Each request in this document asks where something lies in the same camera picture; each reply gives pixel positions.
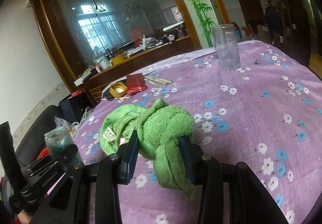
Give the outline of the person left hand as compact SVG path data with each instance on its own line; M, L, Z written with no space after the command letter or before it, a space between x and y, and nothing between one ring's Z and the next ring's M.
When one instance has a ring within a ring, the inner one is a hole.
M30 222L33 219L33 216L34 215L32 213L23 210L17 215L15 222L16 224L30 224Z

